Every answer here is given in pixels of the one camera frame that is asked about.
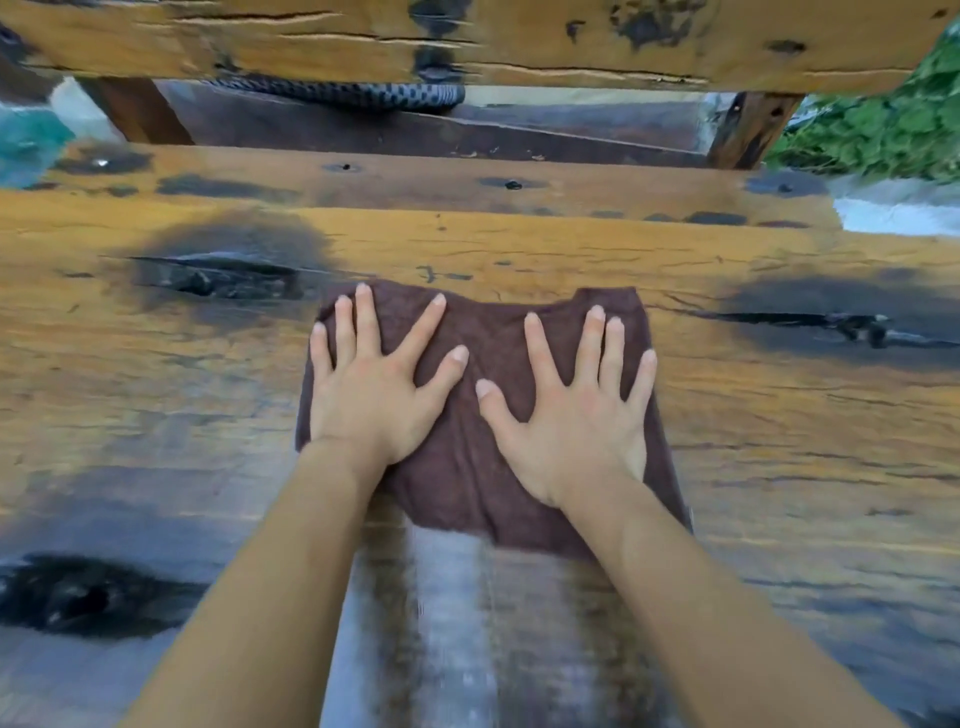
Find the black rubber tyre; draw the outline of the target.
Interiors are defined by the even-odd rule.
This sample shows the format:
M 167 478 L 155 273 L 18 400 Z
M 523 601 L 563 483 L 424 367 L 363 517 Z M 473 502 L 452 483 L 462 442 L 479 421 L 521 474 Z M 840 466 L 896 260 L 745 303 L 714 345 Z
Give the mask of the black rubber tyre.
M 209 79 L 204 83 L 231 91 L 376 113 L 439 114 L 460 106 L 467 96 L 462 83 L 315 81 L 259 74 Z

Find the brown cleaning cloth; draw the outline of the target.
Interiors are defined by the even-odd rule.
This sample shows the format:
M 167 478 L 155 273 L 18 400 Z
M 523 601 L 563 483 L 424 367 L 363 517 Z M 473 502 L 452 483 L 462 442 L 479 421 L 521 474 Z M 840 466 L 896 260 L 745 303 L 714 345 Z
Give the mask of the brown cleaning cloth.
M 369 284 L 386 354 L 410 332 L 438 292 L 389 280 Z M 443 358 L 466 346 L 467 367 L 450 393 L 423 444 L 383 476 L 389 493 L 418 527 L 486 537 L 494 546 L 561 557 L 593 555 L 561 511 L 536 500 L 506 463 L 475 395 L 478 379 L 502 390 L 510 412 L 521 422 L 535 406 L 535 384 L 526 349 L 523 320 L 534 311 L 543 324 L 562 381 L 570 384 L 574 358 L 589 310 L 601 307 L 625 326 L 621 397 L 635 381 L 642 355 L 653 349 L 642 299 L 632 287 L 581 288 L 549 304 L 525 306 L 480 302 L 443 293 L 446 310 L 414 372 L 417 386 L 429 382 Z M 663 422 L 652 396 L 644 420 L 647 461 L 643 482 L 665 509 L 692 532 L 690 509 L 681 493 Z

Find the person's left hand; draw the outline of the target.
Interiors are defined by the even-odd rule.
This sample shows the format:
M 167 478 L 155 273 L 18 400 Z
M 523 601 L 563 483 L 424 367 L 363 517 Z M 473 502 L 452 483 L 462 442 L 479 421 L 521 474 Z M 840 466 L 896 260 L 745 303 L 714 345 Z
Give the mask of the person's left hand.
M 382 472 L 412 455 L 443 412 L 417 406 L 417 389 L 429 380 L 418 385 L 415 373 L 448 300 L 443 293 L 433 297 L 393 351 L 385 353 L 382 345 L 381 357 L 355 361 L 354 296 L 334 302 L 334 371 L 322 388 L 313 388 L 310 444 L 331 442 L 361 466 Z

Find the green leafy plants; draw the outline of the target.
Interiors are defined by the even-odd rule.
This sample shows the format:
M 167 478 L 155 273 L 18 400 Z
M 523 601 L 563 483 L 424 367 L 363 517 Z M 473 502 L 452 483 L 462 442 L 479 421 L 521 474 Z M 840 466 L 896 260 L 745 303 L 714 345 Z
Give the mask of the green leafy plants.
M 960 14 L 897 89 L 803 102 L 765 163 L 824 176 L 960 183 Z

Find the person's right forearm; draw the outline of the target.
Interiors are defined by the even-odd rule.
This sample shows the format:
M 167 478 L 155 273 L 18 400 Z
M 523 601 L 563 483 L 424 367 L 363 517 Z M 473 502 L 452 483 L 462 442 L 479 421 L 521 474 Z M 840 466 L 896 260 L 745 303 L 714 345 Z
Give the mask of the person's right forearm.
M 907 728 L 630 477 L 552 499 L 638 620 L 691 728 Z

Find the person's left forearm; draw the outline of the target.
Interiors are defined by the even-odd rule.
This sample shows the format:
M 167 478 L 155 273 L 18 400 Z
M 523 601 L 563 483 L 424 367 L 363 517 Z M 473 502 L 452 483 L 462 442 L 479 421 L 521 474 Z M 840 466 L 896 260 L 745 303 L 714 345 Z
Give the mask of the person's left forearm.
M 117 728 L 319 728 L 354 553 L 388 456 L 309 443 Z

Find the teal plastic sheet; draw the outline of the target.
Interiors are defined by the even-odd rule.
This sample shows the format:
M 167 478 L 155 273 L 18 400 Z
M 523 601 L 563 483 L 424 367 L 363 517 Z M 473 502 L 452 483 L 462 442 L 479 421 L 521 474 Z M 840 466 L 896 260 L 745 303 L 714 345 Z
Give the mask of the teal plastic sheet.
M 0 188 L 28 188 L 75 134 L 48 106 L 0 102 Z

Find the person's right hand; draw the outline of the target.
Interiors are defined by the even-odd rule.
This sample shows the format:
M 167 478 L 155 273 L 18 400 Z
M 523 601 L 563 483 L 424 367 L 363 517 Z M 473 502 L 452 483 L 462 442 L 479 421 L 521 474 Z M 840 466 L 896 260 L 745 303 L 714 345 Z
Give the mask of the person's right hand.
M 519 483 L 540 502 L 573 518 L 589 504 L 658 501 L 643 482 L 647 461 L 645 415 L 635 415 L 621 394 L 626 329 L 606 317 L 598 383 L 562 382 L 541 318 L 523 321 L 534 377 L 534 410 L 516 444 L 498 444 Z

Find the weathered wooden bench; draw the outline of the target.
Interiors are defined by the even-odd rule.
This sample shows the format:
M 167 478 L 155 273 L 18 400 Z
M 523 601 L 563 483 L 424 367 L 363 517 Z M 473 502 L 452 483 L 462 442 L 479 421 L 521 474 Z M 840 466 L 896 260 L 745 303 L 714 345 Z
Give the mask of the weathered wooden bench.
M 0 47 L 90 76 L 129 140 L 0 191 L 1 728 L 107 728 L 293 465 L 306 337 L 338 284 L 482 303 L 630 287 L 694 533 L 917 728 L 960 728 L 960 240 L 843 230 L 757 165 L 806 92 L 887 91 L 959 0 L 0 0 Z M 154 79 L 747 91 L 714 167 L 557 163 L 503 128 L 362 120 L 282 151 Z

